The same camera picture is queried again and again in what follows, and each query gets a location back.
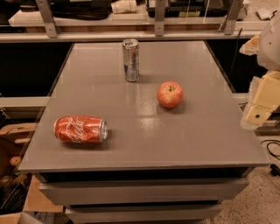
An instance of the can label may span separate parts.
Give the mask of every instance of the can label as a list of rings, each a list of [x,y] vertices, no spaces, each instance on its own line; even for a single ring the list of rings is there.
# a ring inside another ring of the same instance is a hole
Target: can label
[[[123,66],[125,79],[137,81],[139,79],[139,44],[134,38],[122,42]]]
[[[62,142],[101,143],[108,131],[106,122],[100,117],[63,116],[53,126],[54,135]]]

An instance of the gray tabletop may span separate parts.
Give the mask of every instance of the gray tabletop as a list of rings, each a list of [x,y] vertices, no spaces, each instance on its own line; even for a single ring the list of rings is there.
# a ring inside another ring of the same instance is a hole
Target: gray tabletop
[[[140,80],[123,74],[122,43],[75,44],[19,169],[27,172],[256,166],[269,162],[203,41],[140,42]],[[184,99],[158,104],[164,81]],[[108,139],[62,143],[62,116],[100,116]]]

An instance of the silver can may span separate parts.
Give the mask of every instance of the silver can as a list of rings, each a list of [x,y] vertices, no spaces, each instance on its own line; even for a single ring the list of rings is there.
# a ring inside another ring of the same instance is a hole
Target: silver can
[[[139,79],[139,44],[134,38],[125,39],[122,42],[123,65],[125,79],[137,81]]]

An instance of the red soda can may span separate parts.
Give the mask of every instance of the red soda can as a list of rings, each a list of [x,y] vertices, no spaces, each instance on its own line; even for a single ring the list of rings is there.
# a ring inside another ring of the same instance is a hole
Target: red soda can
[[[62,142],[101,143],[108,135],[106,122],[100,117],[71,115],[56,120],[54,135]]]

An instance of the red apple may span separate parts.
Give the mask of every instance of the red apple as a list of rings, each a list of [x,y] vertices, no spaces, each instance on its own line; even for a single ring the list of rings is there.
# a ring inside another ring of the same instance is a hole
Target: red apple
[[[175,81],[167,81],[160,85],[157,90],[159,103],[168,109],[175,108],[183,98],[183,89]]]

